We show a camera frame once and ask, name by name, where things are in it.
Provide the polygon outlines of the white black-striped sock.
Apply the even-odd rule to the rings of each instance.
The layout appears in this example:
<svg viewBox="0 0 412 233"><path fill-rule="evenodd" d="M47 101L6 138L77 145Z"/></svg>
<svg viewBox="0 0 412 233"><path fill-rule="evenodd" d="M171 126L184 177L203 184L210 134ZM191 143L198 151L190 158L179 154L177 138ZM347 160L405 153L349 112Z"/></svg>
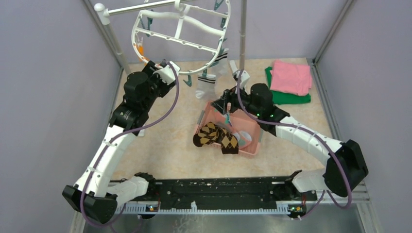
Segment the white black-striped sock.
<svg viewBox="0 0 412 233"><path fill-rule="evenodd" d="M229 49L225 48L219 52L219 55L209 67L208 73L216 76L223 76L228 73L228 51Z"/></svg>

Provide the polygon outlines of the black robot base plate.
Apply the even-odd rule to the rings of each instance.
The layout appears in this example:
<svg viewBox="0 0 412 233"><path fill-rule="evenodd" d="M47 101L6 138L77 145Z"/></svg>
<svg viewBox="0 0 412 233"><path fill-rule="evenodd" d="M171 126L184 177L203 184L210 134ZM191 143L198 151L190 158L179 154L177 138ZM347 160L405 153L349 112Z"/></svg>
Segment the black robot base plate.
<svg viewBox="0 0 412 233"><path fill-rule="evenodd" d="M194 202L200 210L275 209L282 201L316 201L313 191L299 192L291 177L249 177L152 180L145 195L135 201L153 201L161 210L185 210Z"/></svg>

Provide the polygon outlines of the pink folded cloth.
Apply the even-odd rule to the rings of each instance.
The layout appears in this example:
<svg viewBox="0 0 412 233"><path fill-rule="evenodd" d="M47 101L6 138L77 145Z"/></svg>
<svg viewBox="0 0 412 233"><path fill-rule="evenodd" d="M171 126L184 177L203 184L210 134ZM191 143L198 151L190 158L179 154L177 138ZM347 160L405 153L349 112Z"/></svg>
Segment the pink folded cloth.
<svg viewBox="0 0 412 233"><path fill-rule="evenodd" d="M305 96L312 88L309 65L299 65L275 60L272 66L270 89L272 91Z"/></svg>

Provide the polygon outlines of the green folded cloth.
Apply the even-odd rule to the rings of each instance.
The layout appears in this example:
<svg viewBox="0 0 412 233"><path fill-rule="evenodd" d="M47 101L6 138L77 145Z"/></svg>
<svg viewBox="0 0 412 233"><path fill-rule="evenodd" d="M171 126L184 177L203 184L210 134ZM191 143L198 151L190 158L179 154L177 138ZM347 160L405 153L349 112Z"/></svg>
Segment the green folded cloth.
<svg viewBox="0 0 412 233"><path fill-rule="evenodd" d="M267 80L267 85L271 85L272 81L272 67L265 68L265 75ZM283 104L305 104L311 102L311 95L307 94L305 96L297 96L294 94L283 93L278 91L270 91L272 93L272 101L274 104L283 105Z"/></svg>

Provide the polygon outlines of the brown argyle sock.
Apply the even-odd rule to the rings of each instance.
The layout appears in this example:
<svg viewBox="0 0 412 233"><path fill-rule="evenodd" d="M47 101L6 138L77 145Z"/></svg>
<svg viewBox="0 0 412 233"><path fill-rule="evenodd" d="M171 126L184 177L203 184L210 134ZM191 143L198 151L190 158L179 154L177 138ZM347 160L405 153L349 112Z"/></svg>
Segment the brown argyle sock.
<svg viewBox="0 0 412 233"><path fill-rule="evenodd" d="M218 129L217 143L221 146L222 154L238 154L239 143L237 138L224 128Z"/></svg>
<svg viewBox="0 0 412 233"><path fill-rule="evenodd" d="M196 147L210 145L215 143L219 138L219 127L212 122L202 126L194 136L193 143Z"/></svg>

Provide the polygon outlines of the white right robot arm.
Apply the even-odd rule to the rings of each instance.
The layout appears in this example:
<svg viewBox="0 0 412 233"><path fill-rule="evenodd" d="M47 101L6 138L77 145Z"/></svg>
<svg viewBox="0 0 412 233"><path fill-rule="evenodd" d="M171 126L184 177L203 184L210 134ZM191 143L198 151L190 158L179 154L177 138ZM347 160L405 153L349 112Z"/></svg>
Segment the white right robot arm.
<svg viewBox="0 0 412 233"><path fill-rule="evenodd" d="M273 95L263 83L252 85L250 93L236 87L227 89L210 104L221 114L244 111L260 128L305 150L324 165L312 171L299 171L285 186L285 194L298 200L307 191L326 190L348 197L369 171L359 144L342 142L322 135L298 122L273 103Z"/></svg>

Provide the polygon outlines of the white oval clip hanger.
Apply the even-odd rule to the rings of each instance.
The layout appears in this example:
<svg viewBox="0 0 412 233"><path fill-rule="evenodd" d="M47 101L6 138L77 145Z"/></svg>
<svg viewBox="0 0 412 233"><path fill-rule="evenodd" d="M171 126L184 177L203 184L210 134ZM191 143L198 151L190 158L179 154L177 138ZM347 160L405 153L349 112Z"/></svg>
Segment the white oval clip hanger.
<svg viewBox="0 0 412 233"><path fill-rule="evenodd" d="M231 2L217 0L213 6L191 0L173 0L171 7L159 6L159 1L147 1L151 6L140 10L131 32L131 43L141 62L160 63L174 60L182 53L207 55L201 67L180 70L192 75L209 68L223 51L231 17Z"/></svg>

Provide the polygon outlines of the pink plastic basket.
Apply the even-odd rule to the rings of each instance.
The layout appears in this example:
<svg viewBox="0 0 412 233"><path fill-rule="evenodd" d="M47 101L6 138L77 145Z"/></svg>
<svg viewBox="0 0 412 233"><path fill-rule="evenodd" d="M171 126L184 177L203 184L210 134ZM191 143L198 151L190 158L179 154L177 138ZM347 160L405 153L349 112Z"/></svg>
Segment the pink plastic basket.
<svg viewBox="0 0 412 233"><path fill-rule="evenodd" d="M195 126L195 133L199 132L200 128L209 122L221 127L224 123L222 115L210 106L210 101L207 102L204 110L200 113L197 124ZM253 158L258 154L261 144L261 137L263 130L260 126L250 119L243 111L238 109L234 113L230 114L231 121L234 127L239 131L246 131L252 137L252 143L244 149L239 149L239 155L247 158Z"/></svg>

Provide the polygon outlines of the pink striped sock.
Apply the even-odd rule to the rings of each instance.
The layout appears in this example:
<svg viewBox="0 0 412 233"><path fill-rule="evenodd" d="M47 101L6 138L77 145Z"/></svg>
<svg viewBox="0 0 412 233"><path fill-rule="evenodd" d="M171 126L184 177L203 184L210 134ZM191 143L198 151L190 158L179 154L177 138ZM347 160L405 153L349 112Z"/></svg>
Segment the pink striped sock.
<svg viewBox="0 0 412 233"><path fill-rule="evenodd" d="M252 143L251 135L246 131L239 131L237 130L230 118L230 114L225 110L223 114L221 114L224 118L224 123L221 124L221 127L228 130L238 141L239 149L244 149Z"/></svg>

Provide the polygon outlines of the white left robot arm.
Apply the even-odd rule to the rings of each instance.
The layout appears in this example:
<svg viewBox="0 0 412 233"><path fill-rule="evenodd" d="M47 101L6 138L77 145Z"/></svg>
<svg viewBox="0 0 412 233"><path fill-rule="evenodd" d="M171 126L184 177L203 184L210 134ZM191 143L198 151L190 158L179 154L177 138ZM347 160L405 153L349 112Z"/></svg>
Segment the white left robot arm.
<svg viewBox="0 0 412 233"><path fill-rule="evenodd" d="M142 71L129 74L123 86L122 102L112 113L105 136L83 175L67 185L62 195L70 206L81 213L92 226L105 227L114 221L118 207L125 207L134 198L154 198L153 177L138 173L115 186L111 177L126 149L138 134L163 121L175 108L179 97L180 67L172 61L156 64L149 61ZM177 88L170 109L158 120L147 124L149 111L158 98Z"/></svg>

